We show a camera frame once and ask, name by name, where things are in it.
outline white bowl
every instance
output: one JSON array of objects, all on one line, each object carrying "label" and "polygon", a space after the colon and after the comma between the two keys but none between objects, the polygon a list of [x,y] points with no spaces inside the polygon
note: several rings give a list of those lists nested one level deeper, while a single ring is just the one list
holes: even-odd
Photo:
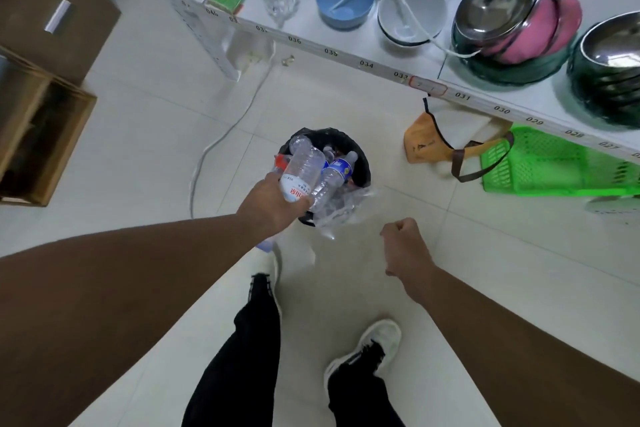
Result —
[{"label": "white bowl", "polygon": [[[447,20],[445,0],[405,0],[421,26],[436,37]],[[416,26],[407,8],[400,0],[380,0],[378,22],[384,35],[391,42],[403,46],[418,46],[429,40],[424,31]]]}]

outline person's left arm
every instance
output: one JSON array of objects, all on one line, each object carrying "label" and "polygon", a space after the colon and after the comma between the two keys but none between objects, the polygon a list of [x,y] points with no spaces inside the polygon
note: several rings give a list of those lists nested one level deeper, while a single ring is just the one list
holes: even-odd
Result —
[{"label": "person's left arm", "polygon": [[0,425],[66,427],[245,253],[304,214],[268,174],[232,215],[0,259]]}]

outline brown bag handle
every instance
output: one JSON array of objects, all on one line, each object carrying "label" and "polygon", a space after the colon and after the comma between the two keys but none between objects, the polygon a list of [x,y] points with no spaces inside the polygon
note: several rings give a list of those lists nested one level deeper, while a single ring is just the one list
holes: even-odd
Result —
[{"label": "brown bag handle", "polygon": [[481,178],[485,174],[488,174],[489,172],[493,171],[496,168],[496,166],[500,164],[505,157],[507,157],[511,149],[513,149],[513,143],[515,141],[513,137],[513,133],[511,131],[508,131],[507,133],[504,134],[503,138],[509,143],[508,151],[505,152],[504,155],[500,157],[500,159],[495,161],[489,167],[485,169],[480,169],[479,171],[476,171],[476,172],[471,172],[471,174],[467,174],[466,176],[460,175],[460,171],[462,170],[462,163],[465,160],[465,150],[455,149],[451,157],[451,174],[453,175],[453,177],[460,182],[469,182],[469,181],[473,181],[475,179]]}]

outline drawer handle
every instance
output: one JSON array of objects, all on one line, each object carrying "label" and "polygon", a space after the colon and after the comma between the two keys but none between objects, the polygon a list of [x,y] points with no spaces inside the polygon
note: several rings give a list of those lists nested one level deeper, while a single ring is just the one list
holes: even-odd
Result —
[{"label": "drawer handle", "polygon": [[53,34],[60,25],[60,22],[62,22],[62,18],[69,10],[69,7],[71,7],[71,2],[68,0],[62,0],[51,16],[51,19],[49,19],[49,22],[47,22],[47,25],[44,26],[44,30]]}]

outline person's left hand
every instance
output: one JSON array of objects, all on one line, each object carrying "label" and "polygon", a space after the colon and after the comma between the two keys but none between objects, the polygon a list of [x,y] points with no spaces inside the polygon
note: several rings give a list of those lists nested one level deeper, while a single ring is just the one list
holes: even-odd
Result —
[{"label": "person's left hand", "polygon": [[255,225],[266,239],[286,229],[293,220],[304,215],[311,207],[310,197],[301,197],[289,203],[282,196],[280,175],[269,172],[244,198],[236,215]]}]

